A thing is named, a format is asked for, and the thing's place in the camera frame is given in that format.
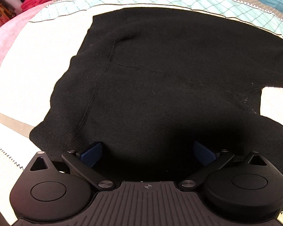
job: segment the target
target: knit fabric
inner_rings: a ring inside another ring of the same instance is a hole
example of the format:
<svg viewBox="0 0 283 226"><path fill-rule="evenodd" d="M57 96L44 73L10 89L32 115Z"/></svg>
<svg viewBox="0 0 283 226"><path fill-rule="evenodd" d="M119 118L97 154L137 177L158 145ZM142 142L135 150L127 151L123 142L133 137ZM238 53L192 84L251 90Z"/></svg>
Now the knit fabric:
<svg viewBox="0 0 283 226"><path fill-rule="evenodd" d="M109 179L180 180L201 164L195 140L260 151L283 174L283 126L260 115L283 87L283 40L241 22L166 8L95 16L30 140L50 155L104 144Z"/></svg>

